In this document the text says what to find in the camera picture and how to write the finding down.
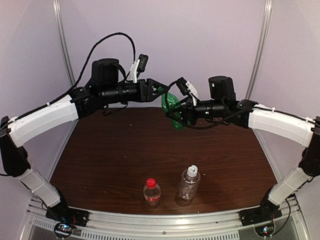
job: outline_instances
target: vertical aluminum profile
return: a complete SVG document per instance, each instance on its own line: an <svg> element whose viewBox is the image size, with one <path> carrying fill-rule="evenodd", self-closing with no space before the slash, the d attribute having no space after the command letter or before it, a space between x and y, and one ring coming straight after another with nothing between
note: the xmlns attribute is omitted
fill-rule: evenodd
<svg viewBox="0 0 320 240"><path fill-rule="evenodd" d="M245 99L250 99L256 80L259 72L259 68L262 61L262 55L265 49L267 36L269 32L269 26L271 21L271 13L272 13L272 0L265 0L264 5L264 12L263 12L263 18L262 18L262 26L261 26L261 32L260 32L260 39L258 43L258 49L255 56L255 61L253 65L253 70L251 73L251 78L249 82L248 89L246 91Z"/></svg>
<svg viewBox="0 0 320 240"><path fill-rule="evenodd" d="M62 21L61 9L60 9L60 0L53 0L53 11L55 16L56 26L58 29L58 35L60 39L60 46L61 46L66 73L67 73L70 85L72 86L73 84L75 84L76 81L75 81L74 72L72 70L71 61L70 61L68 48L67 48L67 41L66 41L64 25Z"/></svg>

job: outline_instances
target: white bottle cap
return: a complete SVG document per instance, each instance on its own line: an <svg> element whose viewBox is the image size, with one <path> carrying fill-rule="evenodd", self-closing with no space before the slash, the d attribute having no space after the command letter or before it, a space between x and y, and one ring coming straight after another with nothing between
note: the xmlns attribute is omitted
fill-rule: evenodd
<svg viewBox="0 0 320 240"><path fill-rule="evenodd" d="M188 167L187 174L189 175L189 177L195 177L197 173L198 167L196 165L191 165L190 167Z"/></svg>

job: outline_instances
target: clear bottle with white cap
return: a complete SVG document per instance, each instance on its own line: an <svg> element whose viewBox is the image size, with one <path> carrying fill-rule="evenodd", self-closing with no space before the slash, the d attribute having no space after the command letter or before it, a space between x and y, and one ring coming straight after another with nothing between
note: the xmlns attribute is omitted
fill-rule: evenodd
<svg viewBox="0 0 320 240"><path fill-rule="evenodd" d="M200 173L198 172L198 167L196 165L191 165L182 173L179 196L183 200L192 200L197 192L197 188L200 183Z"/></svg>

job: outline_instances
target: ventilation grille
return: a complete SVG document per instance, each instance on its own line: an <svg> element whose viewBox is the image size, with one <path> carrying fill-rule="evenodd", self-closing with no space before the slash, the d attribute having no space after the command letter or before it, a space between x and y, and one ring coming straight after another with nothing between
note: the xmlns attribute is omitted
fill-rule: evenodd
<svg viewBox="0 0 320 240"><path fill-rule="evenodd" d="M147 240L148 238L143 237L129 237L129 236L111 236L110 234L90 232L83 230L81 232L81 238L85 240ZM232 231L227 233L219 233L207 235L206 237L195 236L193 238L163 238L166 240L240 240L238 231Z"/></svg>
<svg viewBox="0 0 320 240"><path fill-rule="evenodd" d="M45 221L45 220L41 220L41 219L36 218L36 219L34 219L33 224L35 226L38 226L43 229L48 229L48 230L52 230L52 231L54 230L54 225L50 222Z"/></svg>

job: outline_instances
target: red bottle cap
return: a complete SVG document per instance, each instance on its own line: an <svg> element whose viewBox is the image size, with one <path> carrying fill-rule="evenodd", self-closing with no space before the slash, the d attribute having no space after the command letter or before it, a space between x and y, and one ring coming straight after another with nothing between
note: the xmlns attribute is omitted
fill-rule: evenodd
<svg viewBox="0 0 320 240"><path fill-rule="evenodd" d="M146 181L146 186L149 189L154 189L156 187L156 180L154 178L148 178L148 180Z"/></svg>

